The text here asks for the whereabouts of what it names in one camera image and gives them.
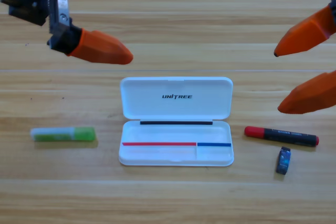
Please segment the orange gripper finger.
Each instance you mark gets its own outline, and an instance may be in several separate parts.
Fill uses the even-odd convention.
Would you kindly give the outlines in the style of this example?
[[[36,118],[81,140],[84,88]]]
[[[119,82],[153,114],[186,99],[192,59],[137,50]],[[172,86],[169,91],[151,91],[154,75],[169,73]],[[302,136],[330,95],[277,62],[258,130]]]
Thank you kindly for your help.
[[[276,57],[308,51],[335,34],[335,0],[291,27],[274,50]]]
[[[133,54],[118,39],[76,26],[71,26],[62,35],[53,35],[47,45],[66,56],[93,63],[126,65],[133,60]]]
[[[280,103],[278,111],[305,114],[335,106],[335,71],[324,72],[295,87]]]

